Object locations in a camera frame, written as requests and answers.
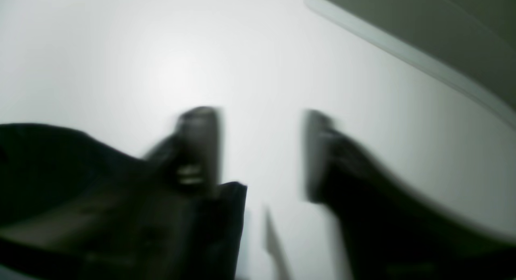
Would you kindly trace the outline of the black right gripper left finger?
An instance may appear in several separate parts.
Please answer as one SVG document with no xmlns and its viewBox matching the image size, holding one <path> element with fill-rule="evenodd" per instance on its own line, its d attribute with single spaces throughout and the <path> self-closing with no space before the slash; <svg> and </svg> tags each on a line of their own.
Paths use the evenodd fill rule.
<svg viewBox="0 0 516 280">
<path fill-rule="evenodd" d="M 201 238 L 204 204 L 217 195 L 221 129 L 217 109 L 183 113 L 136 181 L 109 189 L 83 280 L 200 280 L 210 268 Z"/>
</svg>

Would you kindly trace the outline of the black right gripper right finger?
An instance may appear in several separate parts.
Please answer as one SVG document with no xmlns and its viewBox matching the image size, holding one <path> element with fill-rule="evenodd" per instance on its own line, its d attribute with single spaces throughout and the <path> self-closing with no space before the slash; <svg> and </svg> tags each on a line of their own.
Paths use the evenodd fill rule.
<svg viewBox="0 0 516 280">
<path fill-rule="evenodd" d="M 514 280 L 514 242 L 408 190 L 324 113 L 306 113 L 304 147 L 307 198 L 337 218 L 355 280 Z"/>
</svg>

